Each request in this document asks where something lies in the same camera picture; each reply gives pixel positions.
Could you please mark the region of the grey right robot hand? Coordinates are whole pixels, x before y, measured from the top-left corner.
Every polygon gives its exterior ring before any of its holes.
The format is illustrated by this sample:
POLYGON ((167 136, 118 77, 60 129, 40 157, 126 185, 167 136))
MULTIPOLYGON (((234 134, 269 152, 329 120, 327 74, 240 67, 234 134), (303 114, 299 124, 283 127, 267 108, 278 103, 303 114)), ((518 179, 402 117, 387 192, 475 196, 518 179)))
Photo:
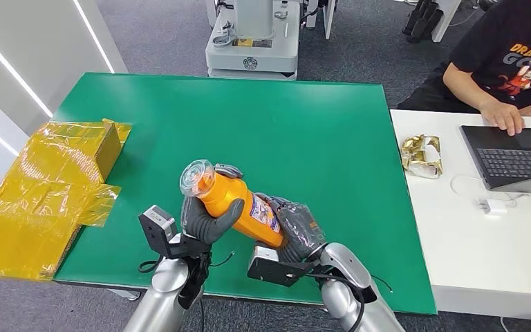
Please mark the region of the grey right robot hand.
POLYGON ((257 196, 272 208, 283 231, 279 261, 302 262, 327 244, 324 232, 307 205, 264 193, 257 193, 257 196))

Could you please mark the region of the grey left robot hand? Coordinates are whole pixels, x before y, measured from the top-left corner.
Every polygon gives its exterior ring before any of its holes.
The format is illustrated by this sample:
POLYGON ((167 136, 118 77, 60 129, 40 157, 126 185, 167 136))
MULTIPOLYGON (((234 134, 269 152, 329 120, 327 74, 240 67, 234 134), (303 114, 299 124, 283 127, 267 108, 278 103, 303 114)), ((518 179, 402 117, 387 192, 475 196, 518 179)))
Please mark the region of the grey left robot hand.
POLYGON ((211 245, 239 220, 244 208, 243 199, 233 200, 218 217, 212 216, 202 201, 224 178, 241 179, 243 172, 232 165, 212 165, 206 160, 195 160, 184 169, 180 176, 180 189, 185 195, 180 217, 184 235, 211 245))

